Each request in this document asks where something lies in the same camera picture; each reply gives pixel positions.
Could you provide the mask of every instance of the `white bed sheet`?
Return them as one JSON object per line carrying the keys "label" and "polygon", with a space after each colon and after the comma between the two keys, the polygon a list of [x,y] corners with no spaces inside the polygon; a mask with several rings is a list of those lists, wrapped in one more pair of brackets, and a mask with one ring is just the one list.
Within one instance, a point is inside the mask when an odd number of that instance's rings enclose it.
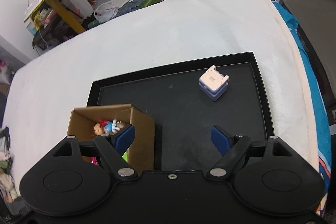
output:
{"label": "white bed sheet", "polygon": [[4,122],[12,175],[23,175],[67,133],[92,82],[187,60],[253,51],[275,135],[316,169],[315,118],[297,46],[270,0],[166,0],[115,18],[31,61],[15,75]]}

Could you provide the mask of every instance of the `blue blanket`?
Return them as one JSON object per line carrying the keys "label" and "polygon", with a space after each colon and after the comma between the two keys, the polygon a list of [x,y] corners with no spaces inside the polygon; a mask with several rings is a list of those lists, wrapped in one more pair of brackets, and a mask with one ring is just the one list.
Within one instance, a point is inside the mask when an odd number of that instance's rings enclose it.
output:
{"label": "blue blanket", "polygon": [[[273,4],[278,9],[283,20],[286,22],[290,32],[292,33],[295,42],[299,48],[300,55],[304,64],[304,68],[307,74],[308,83],[311,92],[311,99],[313,103],[313,109],[315,114],[316,122],[316,133],[317,142],[319,149],[319,169],[320,174],[323,176],[325,182],[325,195],[327,195],[330,175],[331,175],[331,139],[329,131],[329,123],[327,112],[324,107],[322,96],[320,93],[319,85],[315,77],[314,71],[310,65],[307,52],[304,50],[303,45],[297,35],[297,28],[299,25],[298,20],[290,14],[285,8],[283,8],[279,3],[273,1]],[[320,215],[323,215],[325,210],[325,202],[320,205],[319,211]]]}

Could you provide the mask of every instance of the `doll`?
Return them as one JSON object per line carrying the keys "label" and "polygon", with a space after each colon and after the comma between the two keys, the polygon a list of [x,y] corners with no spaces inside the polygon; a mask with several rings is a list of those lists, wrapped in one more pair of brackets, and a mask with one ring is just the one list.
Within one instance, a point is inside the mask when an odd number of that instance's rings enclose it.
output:
{"label": "doll", "polygon": [[108,121],[104,127],[106,133],[116,134],[125,126],[125,123],[117,120],[113,120],[113,122]]}
{"label": "doll", "polygon": [[100,123],[95,124],[93,131],[97,136],[105,133]]}
{"label": "doll", "polygon": [[118,131],[124,128],[125,125],[126,124],[124,122],[117,120],[113,120],[113,122],[107,120],[100,120],[99,123],[97,123],[93,127],[93,131],[97,136],[104,133],[116,134]]}

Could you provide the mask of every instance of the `pink item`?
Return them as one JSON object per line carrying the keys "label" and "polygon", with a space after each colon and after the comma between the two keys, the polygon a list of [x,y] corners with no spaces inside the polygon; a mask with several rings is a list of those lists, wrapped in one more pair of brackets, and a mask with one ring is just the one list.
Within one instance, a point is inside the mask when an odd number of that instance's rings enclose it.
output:
{"label": "pink item", "polygon": [[94,164],[94,165],[98,165],[96,157],[92,157],[91,163]]}

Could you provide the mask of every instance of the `black tray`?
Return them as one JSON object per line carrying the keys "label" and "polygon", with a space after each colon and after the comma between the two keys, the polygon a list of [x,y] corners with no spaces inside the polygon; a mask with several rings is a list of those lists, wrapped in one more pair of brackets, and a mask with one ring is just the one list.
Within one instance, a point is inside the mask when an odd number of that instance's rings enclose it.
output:
{"label": "black tray", "polygon": [[[212,65],[230,77],[227,91],[216,102],[198,84]],[[215,124],[254,141],[273,135],[253,52],[176,63],[93,82],[88,106],[125,103],[132,103],[155,120],[156,170],[211,168],[221,158],[210,137]]]}

